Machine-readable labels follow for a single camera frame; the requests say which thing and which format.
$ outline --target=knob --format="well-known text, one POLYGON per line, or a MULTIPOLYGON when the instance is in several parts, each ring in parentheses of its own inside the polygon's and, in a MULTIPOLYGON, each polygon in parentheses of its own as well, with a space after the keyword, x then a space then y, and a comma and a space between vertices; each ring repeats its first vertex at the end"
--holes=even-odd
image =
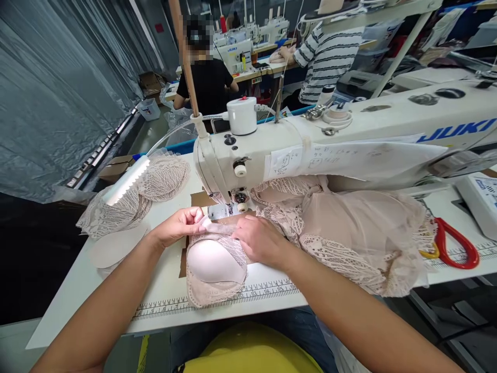
POLYGON ((239 164, 234 168, 234 170, 237 177, 245 177, 247 175, 247 168, 245 165, 239 164))
POLYGON ((249 207, 247 206, 246 203, 238 204, 238 211, 239 212, 247 212, 249 207))

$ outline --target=yellow scissors handle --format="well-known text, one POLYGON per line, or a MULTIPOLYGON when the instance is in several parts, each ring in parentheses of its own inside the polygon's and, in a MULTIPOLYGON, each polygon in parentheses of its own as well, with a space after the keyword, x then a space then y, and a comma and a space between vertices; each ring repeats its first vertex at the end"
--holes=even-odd
POLYGON ((419 252, 421 253, 421 255, 427 259, 437 259, 438 257, 440 257, 440 250, 438 249, 438 246, 436 245, 436 243, 433 243, 433 248, 434 248, 434 252, 428 252, 428 251, 423 251, 423 250, 419 250, 419 252))

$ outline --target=wooden pole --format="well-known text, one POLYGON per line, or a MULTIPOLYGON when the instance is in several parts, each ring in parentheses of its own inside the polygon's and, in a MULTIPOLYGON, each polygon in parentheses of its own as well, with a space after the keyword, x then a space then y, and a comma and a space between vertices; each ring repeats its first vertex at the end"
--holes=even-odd
POLYGON ((183 16, 181 15, 181 8, 179 0, 169 0, 169 7, 171 8, 172 22, 174 24, 174 31, 176 38, 178 38, 178 47, 180 49, 181 66, 183 74, 186 79, 186 86, 190 94, 190 102, 192 103, 193 116, 198 117, 197 96, 195 95, 195 86, 193 85, 192 66, 190 65, 190 58, 188 55, 188 47, 186 46, 186 39, 183 34, 183 16))

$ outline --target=scissors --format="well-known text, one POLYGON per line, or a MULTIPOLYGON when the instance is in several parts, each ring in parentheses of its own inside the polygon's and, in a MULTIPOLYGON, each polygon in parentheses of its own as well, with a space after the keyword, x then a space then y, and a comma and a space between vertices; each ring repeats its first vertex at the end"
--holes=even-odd
POLYGON ((433 253, 422 252, 421 255, 429 259, 440 257, 442 262, 455 268, 475 268, 480 263, 480 255, 478 254, 478 250, 476 250, 476 247, 474 247, 474 245, 469 242, 468 239, 464 237, 459 231, 447 224, 447 222, 442 218, 435 218, 435 220, 438 224, 438 231, 436 232, 435 243, 433 244, 435 251, 433 253), (449 254, 447 253, 446 247, 446 233, 455 238, 456 241, 460 243, 463 249, 466 251, 466 263, 457 263, 450 258, 449 254))

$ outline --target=foam bra cup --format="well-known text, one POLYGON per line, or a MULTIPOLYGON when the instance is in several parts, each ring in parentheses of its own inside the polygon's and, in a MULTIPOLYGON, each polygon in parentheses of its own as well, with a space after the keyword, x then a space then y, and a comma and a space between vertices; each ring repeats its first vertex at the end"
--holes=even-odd
POLYGON ((245 280, 242 267, 217 241, 198 241, 190 247, 186 260, 188 268, 200 281, 234 281, 242 284, 245 280))

